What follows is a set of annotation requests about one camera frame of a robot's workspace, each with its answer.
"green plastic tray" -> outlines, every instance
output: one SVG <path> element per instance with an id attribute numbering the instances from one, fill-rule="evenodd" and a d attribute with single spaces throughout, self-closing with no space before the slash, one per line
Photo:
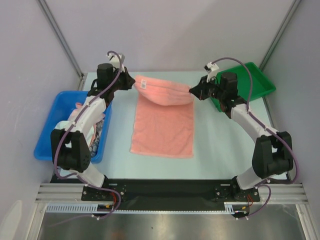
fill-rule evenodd
<path id="1" fill-rule="evenodd" d="M 253 62 L 248 62 L 245 64 L 245 66 L 249 69 L 253 81 L 253 89 L 250 101 L 266 96 L 276 90 L 275 85 L 263 74 L 262 71 L 260 71 L 260 69 Z M 218 82 L 220 81 L 221 74 L 224 72 L 232 72 L 237 75 L 238 95 L 247 100 L 250 91 L 250 79 L 245 68 L 243 66 L 236 66 L 219 72 L 216 75 Z M 212 97 L 211 100 L 218 111 L 222 112 L 219 101 Z"/>

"light blue table surface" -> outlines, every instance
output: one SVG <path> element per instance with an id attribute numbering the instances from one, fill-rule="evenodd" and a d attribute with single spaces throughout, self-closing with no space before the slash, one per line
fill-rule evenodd
<path id="1" fill-rule="evenodd" d="M 204 71 L 131 72 L 152 78 L 195 86 Z M 95 72 L 87 75 L 83 90 L 90 90 Z M 165 158 L 130 153 L 138 92 L 117 91 L 103 159 L 95 166 L 108 178 L 116 179 L 231 179 L 251 166 L 254 142 L 249 135 L 212 101 L 195 99 L 193 158 Z M 250 103 L 253 112 L 269 124 L 263 99 Z M 286 179 L 286 175 L 277 176 Z"/>

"pink towel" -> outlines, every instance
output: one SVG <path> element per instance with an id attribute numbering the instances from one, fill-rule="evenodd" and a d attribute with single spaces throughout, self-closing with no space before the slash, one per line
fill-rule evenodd
<path id="1" fill-rule="evenodd" d="M 138 91 L 131 152 L 191 158 L 194 142 L 194 97 L 182 83 L 136 76 Z"/>

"cable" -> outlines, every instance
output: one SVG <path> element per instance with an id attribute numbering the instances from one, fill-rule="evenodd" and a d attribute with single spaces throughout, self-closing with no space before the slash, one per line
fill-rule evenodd
<path id="1" fill-rule="evenodd" d="M 72 130 L 72 128 L 75 126 L 75 124 L 78 122 L 78 120 L 80 119 L 80 117 L 82 116 L 82 114 L 86 111 L 86 109 L 89 107 L 90 104 L 92 104 L 97 98 L 99 98 L 101 95 L 103 95 L 106 91 L 108 91 L 115 83 L 116 81 L 118 80 L 119 76 L 120 76 L 120 73 L 121 73 L 121 69 L 122 69 L 122 66 L 123 66 L 123 60 L 122 58 L 119 56 L 119 54 L 115 51 L 108 51 L 107 55 L 109 54 L 114 54 L 118 59 L 119 59 L 119 70 L 115 76 L 115 78 L 113 79 L 113 81 L 102 91 L 100 92 L 97 96 L 95 96 L 93 99 L 91 99 L 88 103 L 88 105 L 85 105 L 82 110 L 80 111 L 80 113 L 77 115 L 77 117 L 75 118 L 73 124 L 65 131 L 65 133 L 63 134 L 62 138 L 60 139 L 59 143 L 58 143 L 58 146 L 56 148 L 56 151 L 55 151 L 55 155 L 54 155 L 54 159 L 53 159 L 53 166 L 54 166 L 54 172 L 56 174 L 56 176 L 59 178 L 59 179 L 67 179 L 68 177 L 70 176 L 74 176 L 76 175 L 77 178 L 83 182 L 86 186 L 89 186 L 90 188 L 94 188 L 94 189 L 97 189 L 97 190 L 101 190 L 101 191 L 107 191 L 107 192 L 111 192 L 111 193 L 114 193 L 118 196 L 118 204 L 116 206 L 113 207 L 113 209 L 107 213 L 106 215 L 104 216 L 98 216 L 96 219 L 99 220 L 99 219 L 105 219 L 107 218 L 110 214 L 112 214 L 114 211 L 116 211 L 119 206 L 120 206 L 120 203 L 121 203 L 121 195 L 113 190 L 113 189 L 109 189 L 109 188 L 102 188 L 102 187 L 96 187 L 94 185 L 91 185 L 89 184 L 88 182 L 86 182 L 85 180 L 83 180 L 80 176 L 78 176 L 76 173 L 71 173 L 71 174 L 68 174 L 67 176 L 61 176 L 58 172 L 58 156 L 59 156 L 59 152 L 61 150 L 61 147 L 68 135 L 68 133 L 70 133 L 70 131 Z M 67 219 L 67 220 L 64 220 L 64 221 L 61 221 L 61 222 L 58 222 L 58 223 L 55 223 L 55 224 L 52 224 L 50 225 L 50 227 L 54 227 L 54 226 L 57 226 L 57 225 L 60 225 L 60 224 L 63 224 L 63 223 L 67 223 L 69 221 L 72 221 L 72 220 L 75 220 L 75 219 L 78 219 L 78 218 L 82 218 L 82 217 L 92 217 L 91 214 L 84 214 L 84 215 L 79 215 L 79 216 L 75 216 L 75 217 L 72 217 L 70 219 Z"/>
<path id="2" fill-rule="evenodd" d="M 104 94 L 106 91 L 108 91 L 115 83 L 116 81 L 118 80 L 119 76 L 120 76 L 120 73 L 121 73 L 121 69 L 122 69 L 122 59 L 121 57 L 119 56 L 118 53 L 116 53 L 115 51 L 108 51 L 107 53 L 108 55 L 109 54 L 114 54 L 118 59 L 119 59 L 119 71 L 117 72 L 115 78 L 113 79 L 113 81 L 102 91 L 100 92 L 97 96 L 95 96 L 93 99 L 91 99 L 91 101 L 89 101 L 89 105 L 92 104 L 97 98 L 99 98 L 102 94 Z M 79 118 L 82 116 L 82 114 L 86 111 L 86 109 L 88 108 L 89 106 L 88 105 L 85 105 L 82 110 L 80 111 L 80 113 L 78 114 L 78 116 L 75 118 L 74 120 L 74 124 L 76 124 L 79 120 Z M 71 176 L 74 176 L 76 175 L 76 173 L 71 173 L 71 174 L 68 174 L 67 176 L 61 176 L 58 172 L 58 156 L 59 156 L 59 152 L 60 152 L 60 149 L 62 147 L 62 144 L 63 142 L 65 141 L 68 133 L 72 130 L 72 128 L 75 126 L 74 124 L 72 124 L 66 131 L 65 133 L 63 134 L 62 138 L 60 139 L 60 142 L 56 148 L 56 151 L 55 151 L 55 155 L 54 155 L 54 160 L 53 160 L 53 166 L 54 166 L 54 173 L 55 175 L 59 178 L 59 179 L 67 179 Z"/>
<path id="3" fill-rule="evenodd" d="M 251 207 L 254 204 L 254 200 L 252 199 L 250 194 L 248 194 L 248 196 L 246 198 L 248 200 L 248 207 Z"/>
<path id="4" fill-rule="evenodd" d="M 294 162 L 294 165 L 295 165 L 295 176 L 292 180 L 290 181 L 287 181 L 287 180 L 278 180 L 278 179 L 274 179 L 274 178 L 270 178 L 271 180 L 273 180 L 274 182 L 276 183 L 279 183 L 279 184 L 293 184 L 296 182 L 296 180 L 298 179 L 299 177 L 299 174 L 300 174 L 300 168 L 299 168 L 299 163 L 297 161 L 297 157 L 296 155 L 294 154 L 293 150 L 291 149 L 291 147 L 281 138 L 279 137 L 275 132 L 271 131 L 265 124 L 263 124 L 263 122 L 261 122 L 251 111 L 250 111 L 250 108 L 249 108 L 249 102 L 250 102 L 250 99 L 251 99 L 251 96 L 252 96 L 252 91 L 253 91 L 253 86 L 254 86 L 254 83 L 253 83 L 253 79 L 252 79 L 252 75 L 249 71 L 249 69 L 247 68 L 247 66 L 245 64 L 243 64 L 240 60 L 236 59 L 236 58 L 233 58 L 233 57 L 222 57 L 222 58 L 219 58 L 215 61 L 212 61 L 211 64 L 215 64 L 217 62 L 220 62 L 222 60 L 232 60 L 232 61 L 235 61 L 237 63 L 239 63 L 241 66 L 244 67 L 244 69 L 247 71 L 248 75 L 249 75 L 249 79 L 250 79 L 250 90 L 249 90 L 249 95 L 248 95 L 248 98 L 247 98 L 247 102 L 246 102 L 246 110 L 249 114 L 249 116 L 254 120 L 256 121 L 261 127 L 263 127 L 268 133 L 270 133 L 271 135 L 273 135 L 278 141 L 280 141 L 284 146 L 285 148 L 287 148 L 287 150 L 289 151 L 289 153 L 291 154 L 292 158 L 293 158 L 293 162 Z"/>
<path id="5" fill-rule="evenodd" d="M 269 185 L 266 185 L 266 184 L 260 184 L 259 186 L 257 186 L 257 188 L 260 188 L 260 187 L 266 187 L 269 189 L 269 194 L 268 194 L 268 197 L 266 199 L 266 201 L 264 202 L 264 204 L 262 205 L 262 207 L 260 207 L 257 211 L 251 213 L 248 215 L 248 217 L 250 216 L 253 216 L 253 215 L 256 215 L 258 212 L 260 212 L 267 204 L 268 202 L 270 201 L 270 198 L 271 198 L 271 188 Z"/>
<path id="6" fill-rule="evenodd" d="M 116 202 L 117 202 L 117 197 L 116 195 L 112 192 L 111 193 L 112 197 L 113 197 L 113 205 L 116 205 Z"/>

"blue plastic bin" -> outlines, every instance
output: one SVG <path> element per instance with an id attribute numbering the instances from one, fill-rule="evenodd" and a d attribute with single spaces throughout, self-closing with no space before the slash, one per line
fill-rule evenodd
<path id="1" fill-rule="evenodd" d="M 52 161 L 50 134 L 58 122 L 65 121 L 76 108 L 76 103 L 84 103 L 87 91 L 62 91 L 53 102 L 48 118 L 44 124 L 40 138 L 34 149 L 34 157 L 38 160 Z M 91 158 L 92 163 L 100 163 L 104 154 L 108 134 L 110 118 L 112 114 L 111 104 L 104 112 L 105 118 L 100 136 L 100 142 L 96 155 Z"/>

